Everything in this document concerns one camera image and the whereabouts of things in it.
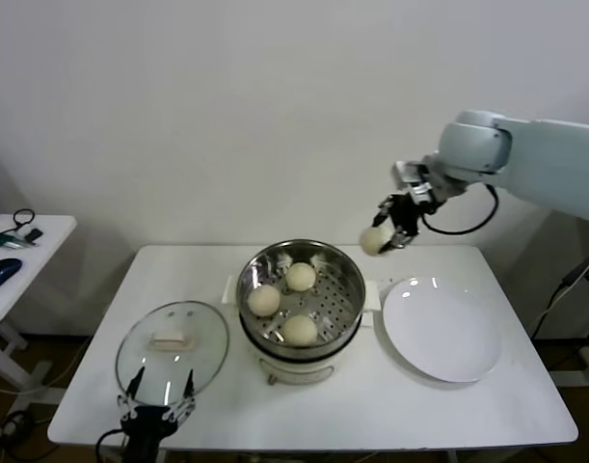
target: white plate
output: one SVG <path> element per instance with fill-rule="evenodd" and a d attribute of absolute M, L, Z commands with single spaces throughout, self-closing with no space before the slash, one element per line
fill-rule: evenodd
<path fill-rule="evenodd" d="M 438 278 L 411 278 L 388 294 L 388 337 L 408 362 L 454 383 L 477 381 L 501 353 L 499 332 L 468 290 Z"/>

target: glass lid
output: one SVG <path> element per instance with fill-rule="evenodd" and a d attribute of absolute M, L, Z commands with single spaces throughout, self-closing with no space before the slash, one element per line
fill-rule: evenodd
<path fill-rule="evenodd" d="M 221 369 L 228 345 L 228 326 L 214 307 L 198 301 L 160 307 L 136 323 L 120 344 L 116 361 L 119 387 L 126 392 L 131 381 L 141 377 L 137 402 L 179 402 L 191 370 L 196 395 Z"/>

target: white wall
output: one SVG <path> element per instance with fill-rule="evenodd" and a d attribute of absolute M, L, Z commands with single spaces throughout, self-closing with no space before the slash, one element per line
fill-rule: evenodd
<path fill-rule="evenodd" d="M 0 0 L 0 208 L 80 223 L 14 319 L 91 331 L 147 243 L 355 242 L 390 164 L 464 108 L 589 123 L 589 2 Z M 501 200 L 418 243 L 481 246 L 529 316 L 582 244 Z M 472 188 L 435 222 L 490 205 Z M 564 252 L 530 291 L 541 234 Z"/>

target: blue mouse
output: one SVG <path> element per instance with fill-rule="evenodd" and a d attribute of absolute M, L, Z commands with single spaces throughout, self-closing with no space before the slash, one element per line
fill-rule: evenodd
<path fill-rule="evenodd" d="M 0 259 L 0 285 L 15 275 L 21 266 L 22 261 L 20 259 Z"/>

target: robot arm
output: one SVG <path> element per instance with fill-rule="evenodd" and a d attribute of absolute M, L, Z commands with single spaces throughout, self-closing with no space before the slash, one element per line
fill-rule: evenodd
<path fill-rule="evenodd" d="M 438 150 L 420 162 L 398 161 L 393 167 L 396 195 L 380 204 L 372 227 L 361 236 L 370 255 L 403 248 L 417 235 L 417 221 L 434 214 L 469 185 L 484 183 L 514 196 L 589 220 L 589 125 L 556 121 L 519 121 L 485 111 L 465 111 L 444 129 Z M 386 237 L 380 225 L 390 219 Z"/>

